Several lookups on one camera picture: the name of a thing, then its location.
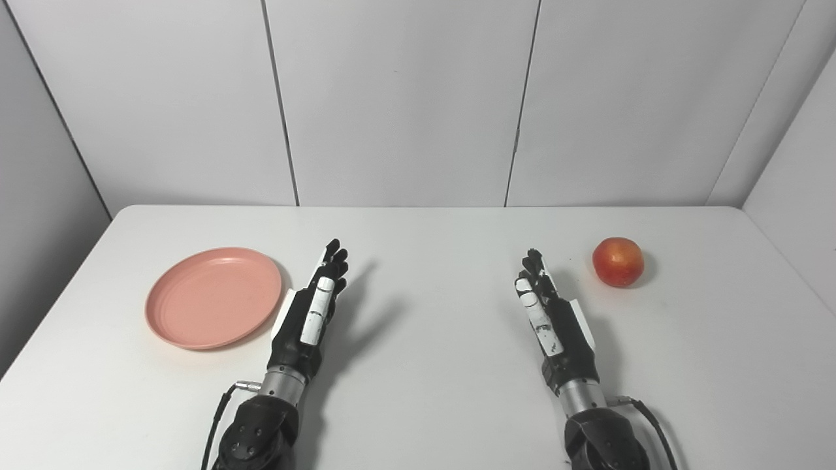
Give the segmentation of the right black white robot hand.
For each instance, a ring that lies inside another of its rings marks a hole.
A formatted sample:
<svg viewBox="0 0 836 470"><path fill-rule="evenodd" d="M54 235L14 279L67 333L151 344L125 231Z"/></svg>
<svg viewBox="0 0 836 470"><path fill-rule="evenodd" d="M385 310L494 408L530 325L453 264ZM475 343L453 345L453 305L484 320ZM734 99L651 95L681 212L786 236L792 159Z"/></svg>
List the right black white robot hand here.
<svg viewBox="0 0 836 470"><path fill-rule="evenodd" d="M541 374L547 387L558 392L573 381L600 383L587 319L577 301L556 291L537 249L526 252L514 287L543 354Z"/></svg>

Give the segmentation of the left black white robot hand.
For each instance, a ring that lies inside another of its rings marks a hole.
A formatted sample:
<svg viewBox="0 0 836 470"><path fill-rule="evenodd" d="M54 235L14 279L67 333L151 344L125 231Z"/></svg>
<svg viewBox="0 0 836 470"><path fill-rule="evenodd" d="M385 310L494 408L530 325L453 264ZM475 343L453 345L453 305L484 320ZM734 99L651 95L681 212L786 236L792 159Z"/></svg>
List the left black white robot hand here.
<svg viewBox="0 0 836 470"><path fill-rule="evenodd" d="M301 290L292 293L283 305L284 316L271 343L266 368L289 367L305 381L316 377L323 361L322 344L336 310L338 295L346 288L347 249L340 239L332 239Z"/></svg>

